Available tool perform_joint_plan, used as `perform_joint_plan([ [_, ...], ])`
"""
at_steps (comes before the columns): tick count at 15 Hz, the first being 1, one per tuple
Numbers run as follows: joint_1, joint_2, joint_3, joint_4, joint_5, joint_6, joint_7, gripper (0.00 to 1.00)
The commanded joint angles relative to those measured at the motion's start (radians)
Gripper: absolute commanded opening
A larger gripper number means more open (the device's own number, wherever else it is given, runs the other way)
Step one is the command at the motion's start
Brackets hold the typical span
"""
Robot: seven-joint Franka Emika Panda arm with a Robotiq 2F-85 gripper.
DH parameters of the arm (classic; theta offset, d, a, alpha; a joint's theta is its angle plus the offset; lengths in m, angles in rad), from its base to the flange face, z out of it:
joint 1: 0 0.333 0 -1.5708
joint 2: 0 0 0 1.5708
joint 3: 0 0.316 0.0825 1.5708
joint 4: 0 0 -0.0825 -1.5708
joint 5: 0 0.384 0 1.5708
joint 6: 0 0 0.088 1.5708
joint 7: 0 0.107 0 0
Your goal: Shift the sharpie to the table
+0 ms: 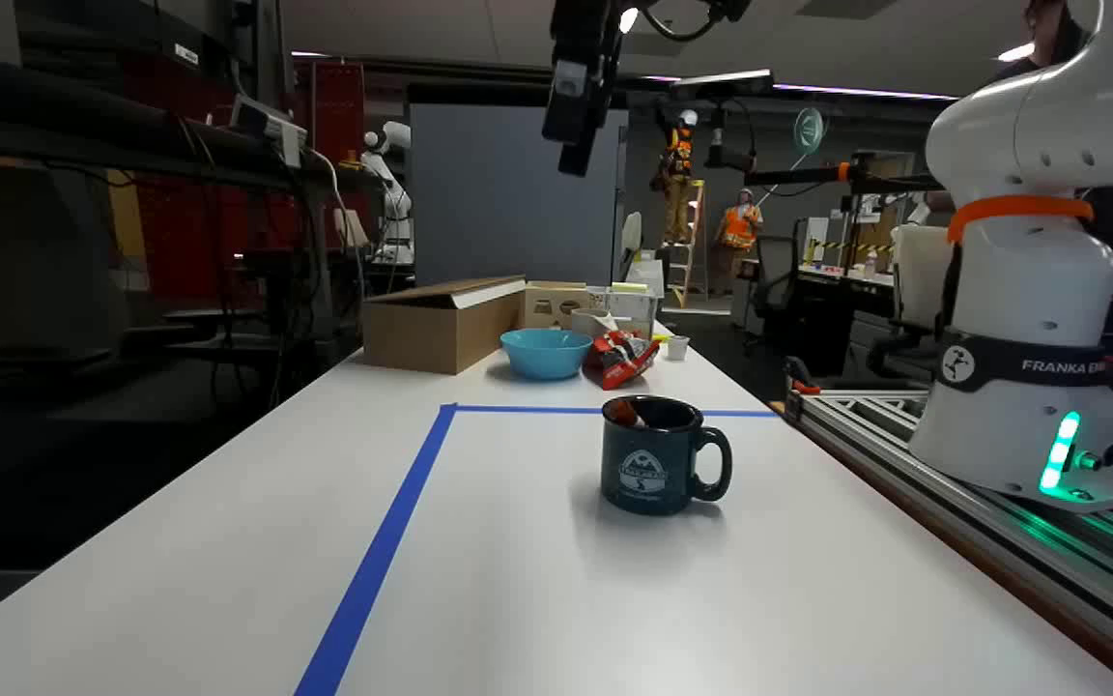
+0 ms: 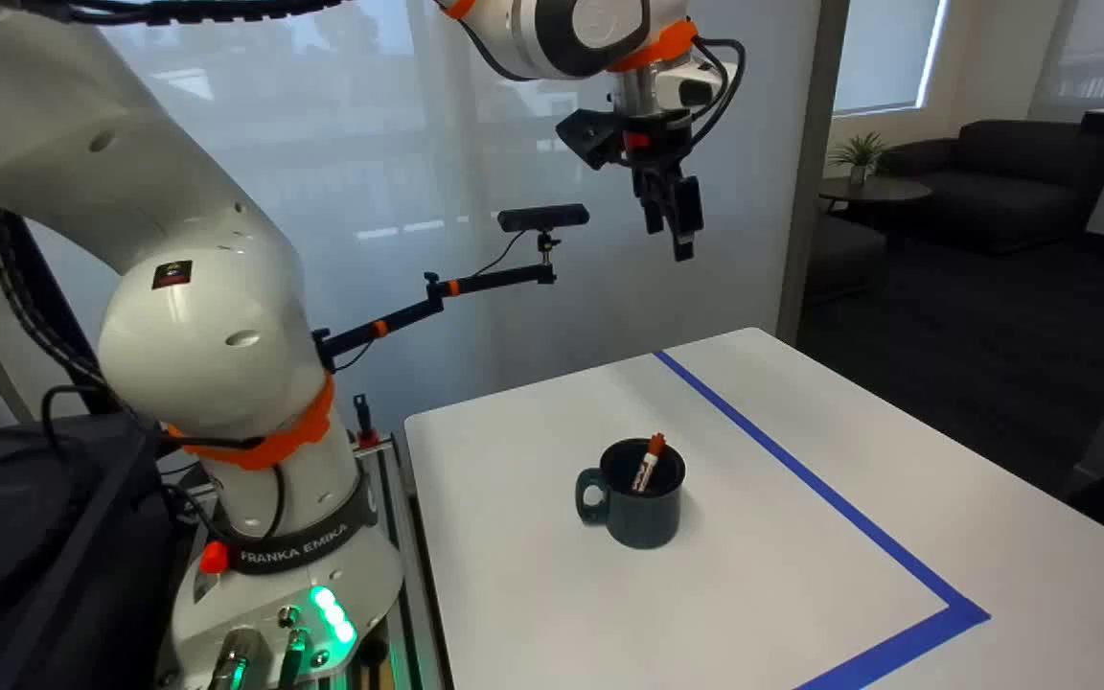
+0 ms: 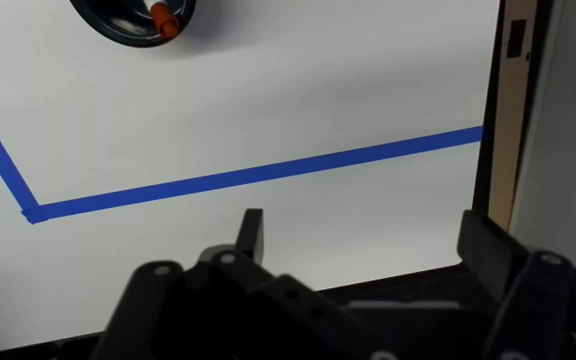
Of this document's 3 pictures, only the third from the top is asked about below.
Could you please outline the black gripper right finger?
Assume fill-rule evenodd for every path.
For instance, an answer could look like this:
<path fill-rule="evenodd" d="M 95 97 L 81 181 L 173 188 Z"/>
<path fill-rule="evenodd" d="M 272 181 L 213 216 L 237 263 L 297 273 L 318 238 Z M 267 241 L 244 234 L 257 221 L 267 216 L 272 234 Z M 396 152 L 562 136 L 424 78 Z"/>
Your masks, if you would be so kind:
<path fill-rule="evenodd" d="M 529 250 L 479 210 L 463 215 L 459 254 L 481 286 L 510 314 L 565 314 L 573 265 L 551 250 Z"/>

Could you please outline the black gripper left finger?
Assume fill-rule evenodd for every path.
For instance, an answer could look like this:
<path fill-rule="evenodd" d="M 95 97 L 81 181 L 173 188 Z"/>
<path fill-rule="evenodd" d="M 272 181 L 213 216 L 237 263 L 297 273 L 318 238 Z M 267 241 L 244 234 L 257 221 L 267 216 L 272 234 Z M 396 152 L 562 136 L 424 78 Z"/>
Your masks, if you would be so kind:
<path fill-rule="evenodd" d="M 196 265 L 202 290 L 237 300 L 264 295 L 279 302 L 315 304 L 317 295 L 292 277 L 275 277 L 264 269 L 264 213 L 249 208 L 233 245 L 211 247 Z"/>

